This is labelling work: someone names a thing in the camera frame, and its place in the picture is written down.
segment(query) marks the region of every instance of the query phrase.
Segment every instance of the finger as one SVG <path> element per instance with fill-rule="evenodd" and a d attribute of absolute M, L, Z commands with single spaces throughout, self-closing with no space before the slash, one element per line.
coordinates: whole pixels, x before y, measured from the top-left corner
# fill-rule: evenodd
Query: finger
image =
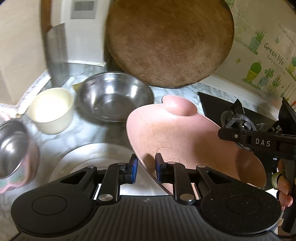
<path fill-rule="evenodd" d="M 291 184 L 287 179 L 284 178 L 284 176 L 279 177 L 278 189 L 286 195 L 288 195 L 291 190 Z"/>
<path fill-rule="evenodd" d="M 279 193 L 279 201 L 285 207 L 290 207 L 293 202 L 293 198 L 290 195 L 286 195 L 283 192 Z"/>
<path fill-rule="evenodd" d="M 284 211 L 286 207 L 281 203 L 280 203 L 280 205 L 281 205 L 281 210 Z"/>
<path fill-rule="evenodd" d="M 279 169 L 279 172 L 282 172 L 284 170 L 284 162 L 282 159 L 280 159 L 279 161 L 278 169 Z"/>

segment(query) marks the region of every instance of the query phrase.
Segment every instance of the pink plate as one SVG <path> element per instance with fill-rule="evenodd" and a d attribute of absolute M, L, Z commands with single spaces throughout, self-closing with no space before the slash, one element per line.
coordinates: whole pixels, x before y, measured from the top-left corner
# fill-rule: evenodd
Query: pink plate
<path fill-rule="evenodd" d="M 164 96 L 162 104 L 135 109 L 126 122 L 131 146 L 155 181 L 155 154 L 159 152 L 165 162 L 180 162 L 191 169 L 206 165 L 245 183 L 263 187 L 266 173 L 260 160 L 235 143 L 220 140 L 219 128 L 200 115 L 192 102 L 173 95 Z M 172 186 L 163 186 L 172 192 Z"/>

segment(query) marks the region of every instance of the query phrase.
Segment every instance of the potted plant sticker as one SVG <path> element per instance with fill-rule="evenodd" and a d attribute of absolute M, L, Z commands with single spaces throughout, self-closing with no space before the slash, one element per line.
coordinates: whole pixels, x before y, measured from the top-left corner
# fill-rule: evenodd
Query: potted plant sticker
<path fill-rule="evenodd" d="M 290 65 L 288 66 L 287 71 L 292 74 L 295 71 L 295 67 L 296 67 L 296 56 L 294 55 L 292 57 L 292 61 L 290 63 Z"/>
<path fill-rule="evenodd" d="M 269 97 L 272 96 L 272 94 L 276 91 L 277 87 L 281 85 L 281 76 L 278 75 L 274 81 L 268 86 L 265 94 Z"/>
<path fill-rule="evenodd" d="M 234 5 L 234 0 L 225 0 L 225 2 L 227 3 L 227 5 L 229 6 L 229 8 L 232 8 Z"/>
<path fill-rule="evenodd" d="M 251 42 L 248 46 L 248 49 L 251 50 L 254 54 L 258 54 L 257 49 L 261 44 L 261 41 L 264 37 L 264 35 L 266 34 L 267 31 L 256 31 L 255 32 L 255 36 L 252 37 Z"/>
<path fill-rule="evenodd" d="M 269 78 L 272 78 L 274 75 L 274 70 L 273 69 L 266 69 L 264 71 L 264 74 L 265 74 L 265 76 L 262 77 L 258 83 L 258 87 L 260 87 L 260 89 L 263 89 L 263 87 L 268 84 Z"/>
<path fill-rule="evenodd" d="M 252 81 L 258 76 L 261 72 L 261 61 L 255 62 L 251 65 L 251 68 L 248 71 L 248 74 L 245 79 L 242 79 L 245 82 L 252 83 Z"/>

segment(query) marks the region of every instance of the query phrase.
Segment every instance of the kitchen countertop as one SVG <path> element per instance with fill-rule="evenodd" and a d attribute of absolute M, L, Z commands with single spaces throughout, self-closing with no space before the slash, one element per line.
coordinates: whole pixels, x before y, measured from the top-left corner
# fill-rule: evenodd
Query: kitchen countertop
<path fill-rule="evenodd" d="M 76 73 L 72 75 L 64 87 L 72 90 L 70 83 L 79 82 L 86 77 L 97 73 L 98 68 L 100 67 L 96 66 L 96 69 L 84 68 L 81 69 L 80 72 L 79 69 L 76 70 Z M 199 96 L 197 95 L 197 92 L 199 91 L 230 102 L 234 102 L 237 99 L 235 96 L 201 82 L 178 89 L 164 89 L 158 87 L 151 87 L 151 89 L 154 93 L 155 103 L 161 103 L 161 98 L 164 95 L 178 95 L 195 103 L 200 114 L 204 113 Z M 275 119 L 275 117 L 270 113 L 267 113 L 256 106 L 243 100 L 241 100 L 241 102 L 245 108 L 256 111 L 271 119 Z M 105 123 L 93 121 L 85 116 L 82 116 L 77 103 L 75 106 L 74 118 L 70 126 L 63 132 L 55 135 L 47 135 L 38 131 L 36 126 L 30 121 L 26 114 L 21 117 L 21 121 L 26 125 L 31 136 L 35 139 L 37 145 L 39 146 L 41 159 L 36 177 L 31 183 L 19 189 L 8 191 L 0 195 L 0 241 L 9 240 L 17 234 L 17 230 L 10 215 L 10 208 L 13 201 L 22 193 L 47 183 L 53 168 L 65 154 L 77 147 L 96 142 L 114 143 L 130 148 L 125 123 Z"/>

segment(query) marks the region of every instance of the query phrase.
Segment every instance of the metal screw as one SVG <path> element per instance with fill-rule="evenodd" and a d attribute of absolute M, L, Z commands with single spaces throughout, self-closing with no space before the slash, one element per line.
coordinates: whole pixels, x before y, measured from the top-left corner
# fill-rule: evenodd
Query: metal screw
<path fill-rule="evenodd" d="M 111 194 L 101 194 L 98 199 L 102 202 L 111 201 L 113 199 L 113 196 Z"/>
<path fill-rule="evenodd" d="M 194 196 L 192 194 L 189 193 L 184 193 L 180 195 L 180 199 L 185 201 L 185 202 L 191 202 L 194 200 Z"/>

